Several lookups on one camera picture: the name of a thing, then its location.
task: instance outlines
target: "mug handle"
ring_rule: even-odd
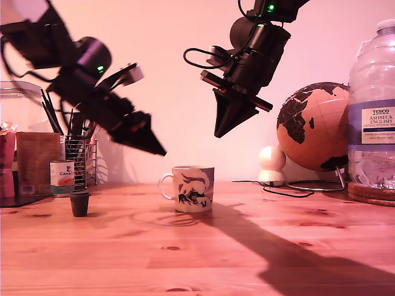
[[[172,177],[172,178],[174,178],[174,175],[173,175],[173,174],[164,174],[164,175],[161,177],[161,179],[159,180],[159,189],[160,189],[160,193],[162,193],[162,195],[163,195],[163,197],[164,197],[165,199],[175,200],[175,196],[169,196],[169,195],[165,194],[165,193],[163,192],[163,190],[162,190],[163,181],[164,181],[164,179],[166,179],[167,177]]]

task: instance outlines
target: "cork coaster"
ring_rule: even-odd
[[[395,207],[395,190],[364,187],[354,182],[348,184],[350,198],[374,205]]]

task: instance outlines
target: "small black cup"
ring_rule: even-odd
[[[74,217],[85,217],[88,213],[89,196],[86,190],[73,191],[70,196]]]

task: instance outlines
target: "tin can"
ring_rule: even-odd
[[[58,160],[50,162],[52,194],[68,194],[75,188],[74,162]]]

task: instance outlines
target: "bottle label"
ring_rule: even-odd
[[[377,150],[394,150],[395,99],[349,105],[349,144],[392,146]]]

